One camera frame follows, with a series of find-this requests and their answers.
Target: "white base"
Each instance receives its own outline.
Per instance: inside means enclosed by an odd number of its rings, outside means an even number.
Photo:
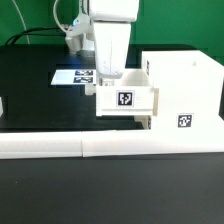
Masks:
[[[208,130],[0,134],[0,159],[224,152],[224,122]]]

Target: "black table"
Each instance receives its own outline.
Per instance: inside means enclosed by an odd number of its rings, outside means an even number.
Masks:
[[[145,48],[129,50],[127,67]],[[81,86],[51,87],[57,67],[95,65],[64,46],[0,48],[1,132],[142,128],[96,119]],[[0,160],[1,224],[222,224],[223,210],[224,153]]]

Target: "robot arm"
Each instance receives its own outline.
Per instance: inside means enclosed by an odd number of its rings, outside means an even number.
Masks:
[[[90,0],[97,73],[102,78],[121,78],[139,0]]]
[[[55,1],[54,17],[57,20]],[[131,22],[136,21],[139,0],[79,0],[79,15],[66,32],[71,53],[94,50],[101,78],[121,78],[127,58]]]

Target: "cable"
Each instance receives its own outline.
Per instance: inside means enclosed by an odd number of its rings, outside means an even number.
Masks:
[[[22,36],[65,37],[65,34],[64,34],[64,33],[63,33],[63,34],[21,33],[21,34],[14,35],[14,36],[10,37],[10,38],[6,41],[5,45],[8,45],[9,42],[10,42],[12,39],[17,38],[17,37],[20,38],[20,37],[22,37]]]
[[[27,30],[25,21],[24,21],[23,16],[22,16],[22,13],[20,12],[20,9],[19,9],[19,7],[18,7],[16,1],[15,1],[15,0],[12,0],[12,3],[14,4],[14,6],[15,6],[15,8],[16,8],[16,11],[17,11],[18,14],[19,14],[19,17],[20,17],[20,19],[21,19],[21,22],[22,22],[22,25],[23,25],[24,30]],[[30,39],[29,39],[29,37],[27,36],[26,38],[27,38],[27,43],[30,44]]]
[[[8,43],[11,40],[13,40],[13,41],[11,42],[10,45],[15,44],[17,42],[17,40],[19,40],[20,37],[23,36],[24,33],[31,33],[31,32],[35,32],[35,31],[46,31],[46,30],[59,30],[59,27],[57,27],[57,26],[50,26],[50,27],[36,27],[36,28],[31,28],[31,29],[28,29],[28,30],[23,31],[22,33],[20,33],[18,35],[14,35],[13,37],[10,37],[6,41],[5,45],[8,45]]]
[[[54,7],[53,7],[53,15],[54,15],[54,20],[57,23],[58,27],[64,32],[67,33],[67,30],[64,29],[64,27],[60,24],[57,16],[57,6],[58,6],[59,0],[55,0],[54,2]]]

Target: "white platform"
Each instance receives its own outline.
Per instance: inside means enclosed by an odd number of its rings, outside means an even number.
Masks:
[[[224,152],[224,121],[218,115],[223,66],[200,51],[143,52],[142,59],[140,76],[126,74],[115,86],[120,88],[124,82],[125,91],[137,84],[148,90],[140,100],[146,97],[149,111],[147,115],[137,114],[136,120],[150,116],[151,130],[2,133],[0,158]],[[113,88],[115,92],[108,98],[112,101],[117,99],[117,89]],[[103,114],[110,100],[107,102],[102,94],[100,97]]]

